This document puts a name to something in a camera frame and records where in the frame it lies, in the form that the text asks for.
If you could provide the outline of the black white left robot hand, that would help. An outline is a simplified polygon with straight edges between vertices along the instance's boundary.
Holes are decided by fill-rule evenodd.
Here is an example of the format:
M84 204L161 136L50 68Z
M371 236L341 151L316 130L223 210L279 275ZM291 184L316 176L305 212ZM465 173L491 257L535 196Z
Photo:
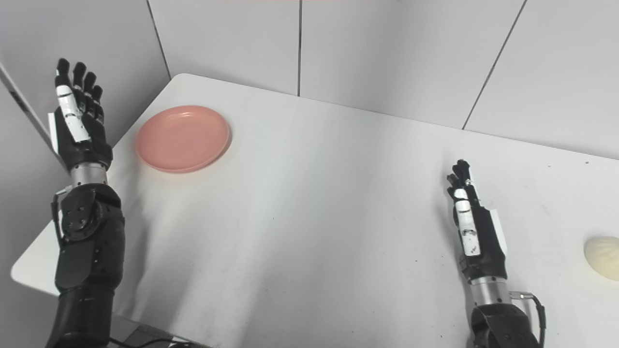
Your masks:
M48 113L51 148L67 170L83 163L108 169L113 151L106 138L103 89L83 62L75 65L59 58L54 79L58 105Z

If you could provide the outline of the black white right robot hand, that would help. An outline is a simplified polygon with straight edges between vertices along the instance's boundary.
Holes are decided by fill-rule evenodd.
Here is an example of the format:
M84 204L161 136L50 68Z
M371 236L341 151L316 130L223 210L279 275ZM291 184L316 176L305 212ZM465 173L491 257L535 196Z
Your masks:
M508 279L506 255L491 211L482 206L471 176L470 164L460 159L447 177L447 194L453 200L453 218L462 249L461 271L467 282L489 277Z

